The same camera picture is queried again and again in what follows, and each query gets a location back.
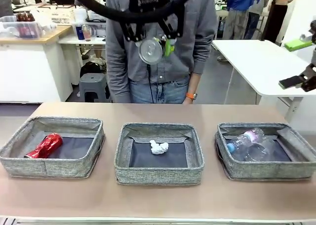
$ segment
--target crushed red can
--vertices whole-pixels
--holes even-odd
[[[56,149],[63,144],[63,139],[57,133],[47,135],[43,141],[37,145],[36,149],[25,155],[25,158],[48,158]]]

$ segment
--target plastic stool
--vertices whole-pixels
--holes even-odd
[[[79,81],[80,100],[82,102],[111,102],[105,74],[88,73]]]

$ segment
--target crumpled tissue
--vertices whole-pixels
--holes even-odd
[[[152,147],[152,153],[153,154],[163,154],[167,152],[169,148],[168,143],[163,143],[163,144],[157,144],[154,140],[150,140],[150,145]]]

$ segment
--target plastic bottle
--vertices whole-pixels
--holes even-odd
[[[264,137],[260,143],[253,143],[247,148],[244,161],[246,162],[264,162],[273,161],[273,152],[276,143],[269,138]]]
[[[253,142],[261,142],[264,137],[264,132],[260,128],[254,128],[235,137],[227,144],[229,152],[233,158],[238,161],[243,161],[245,150],[252,145]]]

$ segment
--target sneaker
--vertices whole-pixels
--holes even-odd
[[[228,60],[224,56],[217,57],[217,60],[222,62],[228,62]]]

